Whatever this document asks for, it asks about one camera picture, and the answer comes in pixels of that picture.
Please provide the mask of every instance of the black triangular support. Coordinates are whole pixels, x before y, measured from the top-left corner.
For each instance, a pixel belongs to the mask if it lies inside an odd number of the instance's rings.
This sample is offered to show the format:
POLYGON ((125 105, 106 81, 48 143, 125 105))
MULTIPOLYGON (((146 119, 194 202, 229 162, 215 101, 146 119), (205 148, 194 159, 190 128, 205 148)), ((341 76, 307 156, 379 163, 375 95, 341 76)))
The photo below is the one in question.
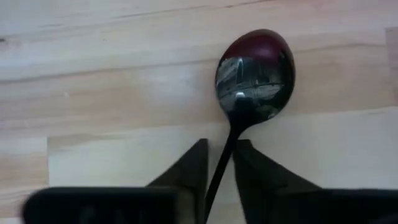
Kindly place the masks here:
POLYGON ((248 224, 267 223, 278 194, 321 188, 257 151, 250 140, 239 140, 233 154, 239 196, 248 224))
POLYGON ((200 139, 172 167, 148 187, 178 189, 178 219, 204 222, 204 199, 208 177, 208 140, 200 139))

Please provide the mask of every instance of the floor plank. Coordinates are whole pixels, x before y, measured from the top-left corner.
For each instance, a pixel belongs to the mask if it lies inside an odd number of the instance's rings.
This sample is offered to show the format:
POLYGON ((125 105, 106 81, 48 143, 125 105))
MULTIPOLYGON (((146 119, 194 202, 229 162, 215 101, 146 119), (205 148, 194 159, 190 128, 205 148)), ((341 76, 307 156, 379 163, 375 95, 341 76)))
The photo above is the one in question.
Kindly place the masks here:
POLYGON ((19 218, 0 218, 0 224, 22 224, 19 218))
MULTIPOLYGON (((393 189, 398 187, 396 116, 398 107, 281 116, 250 128, 242 138, 322 187, 393 189)), ((209 123, 53 137, 50 185, 146 185, 199 138, 211 142, 213 170, 227 133, 227 125, 209 123)), ((231 195, 232 172, 228 168, 219 202, 238 200, 231 195)))
POLYGON ((398 27, 386 29, 387 48, 394 93, 398 102, 398 27))
POLYGON ((0 141, 0 165, 0 217, 15 217, 29 194, 48 185, 46 138, 0 141))
MULTIPOLYGON (((297 82, 287 114, 396 105, 384 29, 288 41, 295 54, 297 82)), ((53 136, 224 122, 213 90, 216 63, 0 82, 0 133, 53 136)))
MULTIPOLYGON (((8 80, 215 59, 234 39, 253 29, 273 29, 285 37, 383 29, 396 24, 398 8, 398 2, 393 0, 278 0, 258 1, 237 7, 219 7, 217 3, 216 6, 210 3, 204 9, 170 11, 113 22, 110 18, 107 21, 97 20, 96 16, 111 14, 109 10, 103 14, 97 12, 94 6, 90 9, 87 6, 81 8, 78 3, 71 2, 72 8, 60 7, 71 16, 66 21, 58 22, 57 15, 48 13, 36 18, 38 11, 46 10, 46 7, 39 7, 41 4, 38 4, 36 11, 26 13, 26 17, 22 15, 22 18, 25 17, 22 21, 19 17, 13 19, 14 16, 5 12, 4 24, 0 26, 0 34, 4 39, 0 43, 0 78, 8 80), (92 12, 86 15, 85 9, 92 12), (48 31, 38 28, 48 25, 49 21, 67 23, 67 27, 48 31), (215 46, 220 44, 223 49, 217 50, 215 46)), ((198 4, 194 1, 186 3, 193 7, 198 4)), ((49 6, 54 7, 54 4, 60 3, 52 2, 49 6)), ((11 9, 16 11, 16 15, 26 11, 23 7, 11 9)))

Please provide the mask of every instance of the spoon bowl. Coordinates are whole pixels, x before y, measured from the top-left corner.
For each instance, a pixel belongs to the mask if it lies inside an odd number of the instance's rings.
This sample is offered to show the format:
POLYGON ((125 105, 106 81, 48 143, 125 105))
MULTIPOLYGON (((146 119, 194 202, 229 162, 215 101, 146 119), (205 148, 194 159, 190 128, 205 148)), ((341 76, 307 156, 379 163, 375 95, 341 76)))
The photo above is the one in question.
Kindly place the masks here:
POLYGON ((240 134, 276 116, 289 101, 294 83, 293 54, 274 31, 249 32, 232 43, 222 56, 215 88, 231 129, 206 195, 206 221, 240 134))

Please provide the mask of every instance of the light wood surface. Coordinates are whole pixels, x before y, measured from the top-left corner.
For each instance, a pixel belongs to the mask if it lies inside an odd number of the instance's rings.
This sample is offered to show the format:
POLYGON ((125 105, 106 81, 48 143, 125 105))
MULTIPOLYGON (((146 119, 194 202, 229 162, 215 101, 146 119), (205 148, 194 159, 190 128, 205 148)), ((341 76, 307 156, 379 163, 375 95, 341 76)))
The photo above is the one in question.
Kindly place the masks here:
MULTIPOLYGON (((0 0, 0 223, 50 186, 142 186, 228 134, 216 64, 267 28, 297 83, 242 138, 322 187, 398 189, 396 0, 0 0)), ((210 223, 243 223, 230 164, 210 223)))

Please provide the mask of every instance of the spoon handle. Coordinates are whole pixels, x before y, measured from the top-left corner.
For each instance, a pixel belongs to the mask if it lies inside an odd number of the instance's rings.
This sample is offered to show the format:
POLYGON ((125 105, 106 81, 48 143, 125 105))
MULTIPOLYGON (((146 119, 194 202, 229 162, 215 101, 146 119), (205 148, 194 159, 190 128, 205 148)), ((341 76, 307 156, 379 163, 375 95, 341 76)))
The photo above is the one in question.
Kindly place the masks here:
POLYGON ((236 131, 233 128, 231 128, 231 130, 229 131, 229 136, 226 140, 223 153, 221 154, 216 171, 213 178, 211 179, 209 189, 207 190, 205 198, 205 223, 207 222, 207 219, 209 217, 211 206, 213 205, 218 187, 220 186, 221 179, 223 178, 226 165, 228 164, 232 152, 236 148, 236 141, 238 140, 240 134, 240 132, 236 131))

